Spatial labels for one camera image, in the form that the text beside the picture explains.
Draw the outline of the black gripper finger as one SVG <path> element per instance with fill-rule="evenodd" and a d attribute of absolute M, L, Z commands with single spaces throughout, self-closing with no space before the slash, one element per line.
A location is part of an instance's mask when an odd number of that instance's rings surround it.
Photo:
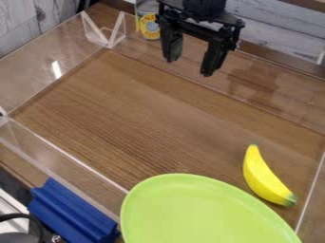
<path fill-rule="evenodd" d="M 161 20 L 162 56 L 172 63 L 184 52 L 184 33 L 166 19 Z"/>
<path fill-rule="evenodd" d="M 228 56 L 230 42 L 222 38 L 210 38 L 208 40 L 208 50 L 205 52 L 201 65 L 201 74 L 210 77 L 213 73 L 222 67 Z"/>

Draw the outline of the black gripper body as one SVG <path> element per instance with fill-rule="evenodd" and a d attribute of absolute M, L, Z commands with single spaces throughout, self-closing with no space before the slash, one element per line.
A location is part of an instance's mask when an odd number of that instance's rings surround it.
<path fill-rule="evenodd" d="M 185 33 L 206 40 L 217 37 L 236 50 L 245 22 L 230 14 L 226 0 L 158 0 L 160 19 L 170 20 Z"/>

